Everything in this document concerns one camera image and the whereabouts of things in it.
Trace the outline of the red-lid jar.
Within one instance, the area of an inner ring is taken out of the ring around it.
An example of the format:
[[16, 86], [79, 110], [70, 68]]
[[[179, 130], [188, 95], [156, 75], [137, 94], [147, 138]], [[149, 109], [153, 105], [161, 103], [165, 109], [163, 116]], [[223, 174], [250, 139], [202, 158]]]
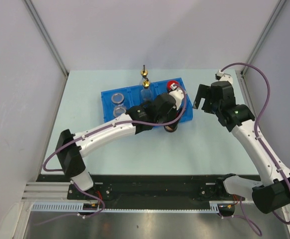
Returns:
[[175, 132], [178, 128], [178, 123], [170, 124], [164, 126], [165, 131], [167, 132]]
[[177, 89], [177, 86], [178, 86], [178, 82], [176, 80], [170, 80], [167, 82], [166, 90], [168, 92], [174, 91]]

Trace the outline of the glass bottle black base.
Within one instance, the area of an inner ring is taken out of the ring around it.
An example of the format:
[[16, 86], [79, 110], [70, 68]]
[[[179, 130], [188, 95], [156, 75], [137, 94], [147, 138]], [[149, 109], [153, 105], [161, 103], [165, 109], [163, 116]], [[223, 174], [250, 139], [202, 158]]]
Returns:
[[148, 78], [143, 79], [141, 89], [141, 100], [142, 102], [152, 101], [153, 92], [151, 90], [151, 81]]

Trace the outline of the glass bottle brown powder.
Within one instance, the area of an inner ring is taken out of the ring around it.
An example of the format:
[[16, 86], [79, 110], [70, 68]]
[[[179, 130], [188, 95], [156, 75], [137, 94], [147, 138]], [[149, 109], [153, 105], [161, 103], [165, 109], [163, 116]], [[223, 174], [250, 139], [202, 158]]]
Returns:
[[143, 68], [141, 69], [141, 81], [139, 85], [143, 87], [148, 87], [150, 85], [150, 80], [148, 78], [148, 70], [146, 69], [146, 66], [143, 65]]

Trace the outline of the glass jar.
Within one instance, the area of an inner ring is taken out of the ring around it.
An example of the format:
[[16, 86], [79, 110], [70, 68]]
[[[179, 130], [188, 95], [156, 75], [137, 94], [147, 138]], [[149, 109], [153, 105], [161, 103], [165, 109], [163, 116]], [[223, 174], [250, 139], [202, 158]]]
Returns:
[[125, 106], [115, 106], [113, 109], [113, 116], [115, 118], [119, 117], [122, 114], [125, 114], [127, 111]]
[[125, 99], [125, 97], [122, 93], [114, 93], [111, 96], [112, 103], [116, 104], [116, 105], [122, 104], [124, 102], [124, 99]]

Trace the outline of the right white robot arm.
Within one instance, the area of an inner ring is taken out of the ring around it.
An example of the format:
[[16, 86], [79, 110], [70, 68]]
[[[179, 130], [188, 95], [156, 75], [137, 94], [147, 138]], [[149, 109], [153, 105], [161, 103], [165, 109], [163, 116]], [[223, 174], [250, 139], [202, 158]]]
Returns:
[[280, 159], [272, 160], [272, 151], [261, 131], [255, 127], [255, 117], [246, 105], [236, 104], [234, 89], [228, 81], [218, 81], [210, 86], [199, 85], [193, 108], [199, 107], [213, 114], [243, 146], [257, 169], [260, 181], [225, 175], [215, 187], [216, 196], [227, 200], [233, 194], [252, 199], [264, 214], [290, 204], [290, 169]]

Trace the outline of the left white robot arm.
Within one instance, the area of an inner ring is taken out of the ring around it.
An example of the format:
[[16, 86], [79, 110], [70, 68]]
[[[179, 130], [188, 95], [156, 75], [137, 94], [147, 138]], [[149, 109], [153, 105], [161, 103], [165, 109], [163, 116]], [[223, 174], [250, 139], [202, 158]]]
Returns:
[[96, 187], [83, 161], [95, 149], [122, 137], [139, 134], [157, 126], [176, 128], [183, 111], [184, 94], [180, 89], [158, 95], [153, 101], [133, 106], [113, 120], [91, 130], [61, 132], [56, 155], [64, 175], [78, 187], [85, 199], [92, 198]]

